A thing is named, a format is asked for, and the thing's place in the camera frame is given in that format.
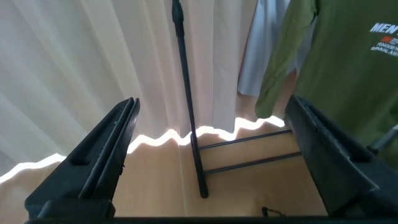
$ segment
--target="wavy light under curtain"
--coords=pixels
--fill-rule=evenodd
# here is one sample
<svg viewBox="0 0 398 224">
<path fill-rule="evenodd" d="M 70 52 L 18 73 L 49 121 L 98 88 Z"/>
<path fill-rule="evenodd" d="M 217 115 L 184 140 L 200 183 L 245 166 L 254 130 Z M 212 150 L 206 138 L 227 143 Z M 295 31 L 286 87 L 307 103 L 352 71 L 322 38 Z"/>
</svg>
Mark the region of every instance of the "wavy light under curtain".
<svg viewBox="0 0 398 224">
<path fill-rule="evenodd" d="M 224 139 L 225 141 L 232 141 L 236 139 L 236 135 L 239 129 L 244 128 L 249 130 L 255 130 L 260 128 L 265 122 L 268 122 L 280 128 L 285 126 L 284 121 L 275 116 L 271 116 L 267 119 L 258 119 L 256 122 L 251 122 L 244 118 L 236 118 L 234 133 L 229 133 L 225 130 L 215 129 L 209 126 L 201 126 L 197 129 L 197 136 L 199 137 L 202 134 L 218 134 L 218 136 Z M 173 129 L 168 130 L 160 138 L 157 139 L 152 139 L 150 137 L 141 134 L 132 143 L 130 143 L 127 153 L 128 154 L 132 153 L 142 143 L 148 144 L 150 146 L 161 146 L 169 139 L 174 139 L 176 140 L 178 145 L 185 146 L 190 143 L 190 135 L 191 132 L 189 132 L 184 138 L 181 138 L 181 136 Z M 61 156 L 60 154 L 54 154 L 39 162 L 20 163 L 16 165 L 14 168 L 12 168 L 8 173 L 0 177 L 0 184 L 11 179 L 18 172 L 22 170 L 43 168 L 56 162 L 62 162 L 65 158 L 66 158 L 65 156 Z"/>
</svg>

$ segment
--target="metal rod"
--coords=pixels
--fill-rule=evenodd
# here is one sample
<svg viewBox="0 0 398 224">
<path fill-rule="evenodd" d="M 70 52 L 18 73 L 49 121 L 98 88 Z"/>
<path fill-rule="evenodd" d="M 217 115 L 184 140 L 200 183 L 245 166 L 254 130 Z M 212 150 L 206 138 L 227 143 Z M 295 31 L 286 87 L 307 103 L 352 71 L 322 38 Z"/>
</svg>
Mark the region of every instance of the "metal rod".
<svg viewBox="0 0 398 224">
<path fill-rule="evenodd" d="M 278 161 L 281 159 L 288 159 L 288 158 L 295 157 L 295 156 L 301 156 L 301 152 L 295 152 L 295 153 L 291 153 L 291 154 L 287 154 L 287 155 L 283 155 L 283 156 L 272 157 L 272 158 L 267 158 L 267 159 L 259 159 L 257 161 L 244 162 L 242 164 L 236 164 L 236 165 L 232 165 L 232 166 L 228 166 L 228 167 L 221 167 L 221 168 L 217 168 L 217 169 L 206 170 L 205 175 L 214 174 L 217 172 L 223 172 L 223 171 L 232 170 L 232 169 L 237 169 L 237 168 L 242 168 L 242 167 L 247 167 L 247 166 L 253 166 L 253 165 L 262 164 L 262 163 L 266 163 L 266 162 Z"/>
<path fill-rule="evenodd" d="M 180 51 L 180 60 L 182 68 L 182 76 L 184 79 L 185 96 L 187 98 L 189 120 L 191 124 L 191 146 L 193 151 L 193 160 L 195 161 L 195 168 L 197 170 L 197 177 L 199 183 L 200 196 L 202 198 L 208 197 L 208 190 L 206 185 L 205 173 L 203 172 L 203 166 L 201 164 L 200 153 L 198 148 L 197 129 L 195 127 L 195 115 L 193 114 L 193 103 L 191 94 L 191 84 L 189 80 L 187 52 L 185 50 L 185 39 L 184 39 L 184 16 L 179 0 L 173 0 L 172 4 L 172 18 L 175 26 L 175 34 L 178 39 L 178 49 Z"/>
<path fill-rule="evenodd" d="M 199 146 L 199 150 L 204 150 L 204 149 L 209 149 L 212 147 L 219 147 L 219 146 L 225 146 L 228 144 L 234 144 L 234 143 L 238 143 L 238 142 L 244 142 L 244 141 L 250 141 L 250 140 L 254 140 L 254 139 L 259 139 L 259 138 L 265 138 L 265 137 L 269 137 L 269 136 L 275 136 L 278 134 L 286 134 L 286 133 L 291 133 L 292 130 L 288 129 L 288 130 L 283 130 L 283 131 L 277 131 L 274 133 L 267 133 L 267 134 L 260 134 L 258 136 L 251 136 L 251 137 L 247 137 L 247 138 L 242 138 L 242 139 L 235 139 L 232 141 L 227 141 L 227 142 L 220 142 L 220 143 L 216 143 L 216 144 L 210 144 L 207 146 Z"/>
</svg>

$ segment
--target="green shirt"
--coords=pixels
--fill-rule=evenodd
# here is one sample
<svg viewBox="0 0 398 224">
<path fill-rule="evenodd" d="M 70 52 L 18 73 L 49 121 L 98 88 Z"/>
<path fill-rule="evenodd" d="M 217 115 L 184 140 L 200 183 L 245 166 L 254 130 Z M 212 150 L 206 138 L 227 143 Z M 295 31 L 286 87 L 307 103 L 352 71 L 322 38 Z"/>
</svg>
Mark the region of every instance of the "green shirt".
<svg viewBox="0 0 398 224">
<path fill-rule="evenodd" d="M 256 114 L 267 118 L 317 16 L 295 93 L 367 146 L 398 124 L 398 0 L 291 0 Z M 398 142 L 381 154 L 398 168 Z"/>
</svg>

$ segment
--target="curtain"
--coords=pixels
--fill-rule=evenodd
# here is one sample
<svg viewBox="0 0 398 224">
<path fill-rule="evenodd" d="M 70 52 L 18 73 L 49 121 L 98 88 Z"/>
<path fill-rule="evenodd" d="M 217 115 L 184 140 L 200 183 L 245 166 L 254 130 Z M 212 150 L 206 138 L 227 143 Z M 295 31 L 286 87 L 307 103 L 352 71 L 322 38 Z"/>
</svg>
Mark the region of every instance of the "curtain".
<svg viewBox="0 0 398 224">
<path fill-rule="evenodd" d="M 182 1 L 197 126 L 234 131 L 256 0 Z M 118 102 L 134 136 L 190 130 L 171 0 L 0 1 L 0 174 L 66 156 Z"/>
</svg>

